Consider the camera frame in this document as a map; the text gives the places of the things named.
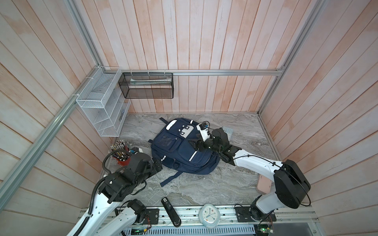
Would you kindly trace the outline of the navy blue student backpack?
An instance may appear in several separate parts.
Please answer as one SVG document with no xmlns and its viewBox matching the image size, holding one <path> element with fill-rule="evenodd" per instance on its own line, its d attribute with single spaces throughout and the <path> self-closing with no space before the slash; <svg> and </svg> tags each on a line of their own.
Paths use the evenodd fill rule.
<svg viewBox="0 0 378 236">
<path fill-rule="evenodd" d="M 199 123 L 186 118 L 175 118 L 167 121 L 160 120 L 165 124 L 164 128 L 152 140 L 152 157 L 161 161 L 162 165 L 176 170 L 177 173 L 160 185 L 163 187 L 182 173 L 195 175 L 208 175 L 218 165 L 219 154 L 208 148 L 199 150 L 194 148 L 193 143 L 202 140 Z"/>
</svg>

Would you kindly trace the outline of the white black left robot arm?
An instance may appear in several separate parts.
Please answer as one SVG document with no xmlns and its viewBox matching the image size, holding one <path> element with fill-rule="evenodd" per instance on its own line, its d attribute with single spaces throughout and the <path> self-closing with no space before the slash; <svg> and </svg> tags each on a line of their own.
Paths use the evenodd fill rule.
<svg viewBox="0 0 378 236">
<path fill-rule="evenodd" d="M 69 236 L 117 236 L 134 223 L 142 223 L 146 207 L 134 199 L 113 220 L 102 226 L 110 213 L 131 195 L 136 187 L 162 170 L 161 160 L 138 152 L 131 155 L 129 164 L 100 179 L 95 185 L 89 207 L 68 233 Z"/>
</svg>

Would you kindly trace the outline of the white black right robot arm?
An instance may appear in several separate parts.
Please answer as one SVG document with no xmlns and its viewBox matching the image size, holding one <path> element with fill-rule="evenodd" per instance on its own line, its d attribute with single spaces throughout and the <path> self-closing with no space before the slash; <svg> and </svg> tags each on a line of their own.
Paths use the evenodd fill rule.
<svg viewBox="0 0 378 236">
<path fill-rule="evenodd" d="M 231 145 L 222 128 L 209 131 L 209 126 L 205 124 L 196 127 L 201 139 L 195 142 L 195 149 L 212 150 L 223 162 L 252 170 L 274 183 L 270 193 L 257 197 L 251 204 L 250 213 L 254 220 L 262 220 L 282 207 L 297 209 L 308 197 L 311 185 L 294 161 L 267 159 Z"/>
</svg>

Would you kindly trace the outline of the red pencil cup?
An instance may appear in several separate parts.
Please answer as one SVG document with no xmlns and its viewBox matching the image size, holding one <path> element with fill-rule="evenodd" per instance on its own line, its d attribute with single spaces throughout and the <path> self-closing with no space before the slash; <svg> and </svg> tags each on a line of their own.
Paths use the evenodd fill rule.
<svg viewBox="0 0 378 236">
<path fill-rule="evenodd" d="M 129 156 L 121 156 L 117 159 L 117 163 L 120 166 L 127 166 L 130 163 L 130 157 Z"/>
</svg>

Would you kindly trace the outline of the grey calculator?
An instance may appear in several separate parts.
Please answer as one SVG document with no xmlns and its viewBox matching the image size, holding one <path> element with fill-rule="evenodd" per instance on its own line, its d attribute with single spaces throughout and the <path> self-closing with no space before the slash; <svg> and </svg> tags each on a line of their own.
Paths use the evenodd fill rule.
<svg viewBox="0 0 378 236">
<path fill-rule="evenodd" d="M 232 129 L 232 128 L 229 128 L 229 127 L 226 127 L 226 126 L 223 126 L 222 129 L 223 129 L 224 132 L 227 134 L 228 139 L 230 140 L 231 137 L 232 137 L 232 134 L 233 134 L 233 129 Z"/>
</svg>

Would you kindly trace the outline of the bundle of pencils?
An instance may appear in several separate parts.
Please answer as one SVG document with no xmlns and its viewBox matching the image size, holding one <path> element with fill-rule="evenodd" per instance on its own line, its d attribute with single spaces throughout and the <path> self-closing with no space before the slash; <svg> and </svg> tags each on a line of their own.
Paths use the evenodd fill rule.
<svg viewBox="0 0 378 236">
<path fill-rule="evenodd" d="M 121 156 L 131 156 L 130 149 L 123 140 L 116 141 L 115 144 L 111 145 L 108 153 L 115 159 Z"/>
</svg>

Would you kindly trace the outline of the white round clock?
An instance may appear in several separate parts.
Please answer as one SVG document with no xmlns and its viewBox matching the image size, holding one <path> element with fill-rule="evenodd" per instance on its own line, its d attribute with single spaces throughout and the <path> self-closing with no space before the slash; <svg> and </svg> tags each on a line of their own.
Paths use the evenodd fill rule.
<svg viewBox="0 0 378 236">
<path fill-rule="evenodd" d="M 219 209 L 212 204 L 205 204 L 198 213 L 200 223 L 208 228 L 216 228 L 220 222 L 221 214 Z"/>
</svg>

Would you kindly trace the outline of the aluminium frame rail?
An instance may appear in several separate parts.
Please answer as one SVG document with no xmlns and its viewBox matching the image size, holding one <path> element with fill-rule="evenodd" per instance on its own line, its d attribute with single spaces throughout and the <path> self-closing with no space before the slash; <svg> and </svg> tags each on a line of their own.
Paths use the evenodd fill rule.
<svg viewBox="0 0 378 236">
<path fill-rule="evenodd" d="M 279 76 L 283 70 L 279 69 L 120 69 L 118 67 L 104 67 L 105 73 L 130 74 L 172 74 L 173 76 Z"/>
</svg>

